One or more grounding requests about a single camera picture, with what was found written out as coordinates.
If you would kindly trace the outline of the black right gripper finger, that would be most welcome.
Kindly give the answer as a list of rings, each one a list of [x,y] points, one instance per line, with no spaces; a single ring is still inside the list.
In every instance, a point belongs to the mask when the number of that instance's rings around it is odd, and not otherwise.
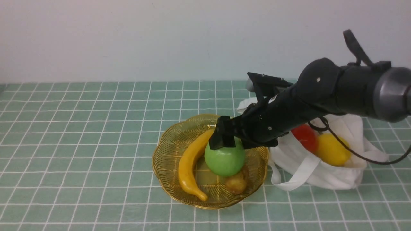
[[[229,116],[221,116],[217,122],[217,148],[236,147],[234,122]]]

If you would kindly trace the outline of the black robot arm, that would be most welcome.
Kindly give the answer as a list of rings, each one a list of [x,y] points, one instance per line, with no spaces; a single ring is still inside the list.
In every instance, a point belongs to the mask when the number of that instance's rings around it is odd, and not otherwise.
[[[338,67],[327,58],[311,62],[291,84],[278,77],[248,72],[257,103],[238,117],[221,116],[209,139],[217,150],[275,147],[277,138],[328,114],[353,114],[391,123],[410,115],[410,69],[378,62],[371,67]]]

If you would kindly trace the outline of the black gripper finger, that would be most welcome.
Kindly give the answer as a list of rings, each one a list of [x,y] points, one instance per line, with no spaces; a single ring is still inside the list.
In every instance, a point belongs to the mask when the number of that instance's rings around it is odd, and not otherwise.
[[[222,136],[220,133],[213,133],[209,139],[209,148],[211,150],[217,150],[222,147]]]

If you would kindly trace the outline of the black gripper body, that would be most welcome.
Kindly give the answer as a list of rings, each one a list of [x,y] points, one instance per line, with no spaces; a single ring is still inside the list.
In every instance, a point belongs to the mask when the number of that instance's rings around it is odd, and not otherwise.
[[[234,118],[234,136],[239,138],[245,149],[276,147],[277,139],[289,133],[286,121],[280,119],[285,111],[277,105],[276,97],[247,98],[238,104],[239,115]]]

